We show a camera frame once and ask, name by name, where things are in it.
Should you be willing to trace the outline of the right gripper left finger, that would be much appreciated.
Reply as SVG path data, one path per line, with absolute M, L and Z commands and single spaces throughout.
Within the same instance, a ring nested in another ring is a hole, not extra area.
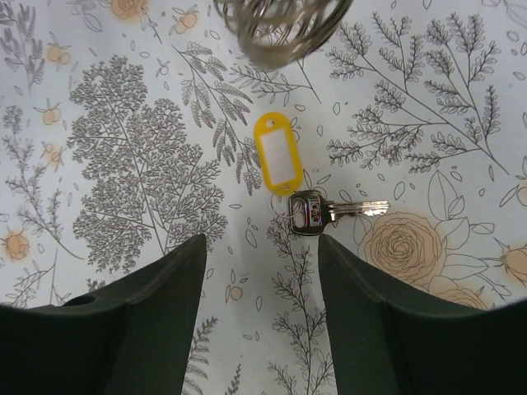
M 63 306 L 3 305 L 2 393 L 181 393 L 206 260 L 195 235 Z

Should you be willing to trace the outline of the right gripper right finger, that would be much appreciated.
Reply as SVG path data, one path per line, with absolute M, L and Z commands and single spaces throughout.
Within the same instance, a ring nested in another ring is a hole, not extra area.
M 319 237 L 341 394 L 523 394 L 526 303 L 479 310 L 420 291 Z

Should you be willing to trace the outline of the yellow tag with key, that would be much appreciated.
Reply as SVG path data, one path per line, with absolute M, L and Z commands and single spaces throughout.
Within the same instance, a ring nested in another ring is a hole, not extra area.
M 280 112 L 260 116 L 254 141 L 264 184 L 272 194 L 269 207 L 288 222 L 291 231 L 316 236 L 344 216 L 381 216 L 387 201 L 336 203 L 315 189 L 301 190 L 304 169 L 289 118 Z

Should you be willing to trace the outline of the metal keyring disc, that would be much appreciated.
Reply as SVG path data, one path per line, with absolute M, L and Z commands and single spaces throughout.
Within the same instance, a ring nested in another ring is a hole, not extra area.
M 322 46 L 351 8 L 352 0 L 228 0 L 214 7 L 255 65 L 276 70 Z

